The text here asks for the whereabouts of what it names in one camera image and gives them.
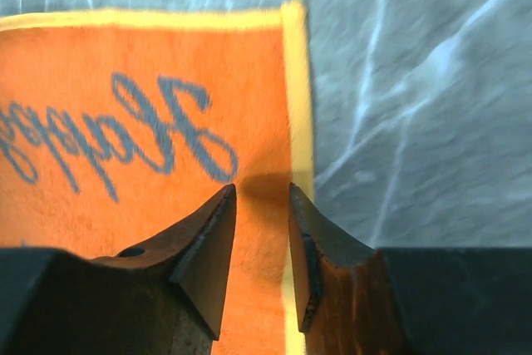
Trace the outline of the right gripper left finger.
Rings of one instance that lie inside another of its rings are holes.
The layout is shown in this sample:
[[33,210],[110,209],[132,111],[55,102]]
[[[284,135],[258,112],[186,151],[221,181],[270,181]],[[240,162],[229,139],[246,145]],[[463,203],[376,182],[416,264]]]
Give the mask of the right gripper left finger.
[[226,185],[114,257],[1,252],[4,354],[208,354],[219,338],[236,222]]

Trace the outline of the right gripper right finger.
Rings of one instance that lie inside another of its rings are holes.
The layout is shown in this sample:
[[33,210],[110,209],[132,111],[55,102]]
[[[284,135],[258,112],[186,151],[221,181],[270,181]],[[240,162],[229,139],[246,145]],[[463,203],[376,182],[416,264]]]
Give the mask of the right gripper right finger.
[[288,227],[308,353],[530,353],[530,249],[373,249],[296,185]]

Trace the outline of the orange and grey towel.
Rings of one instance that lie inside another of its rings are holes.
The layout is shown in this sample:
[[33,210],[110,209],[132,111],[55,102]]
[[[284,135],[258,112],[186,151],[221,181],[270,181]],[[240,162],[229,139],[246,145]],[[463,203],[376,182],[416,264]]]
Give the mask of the orange and grey towel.
[[237,222],[217,354],[301,354],[288,185],[313,192],[306,8],[1,20],[1,244],[111,256],[223,185]]

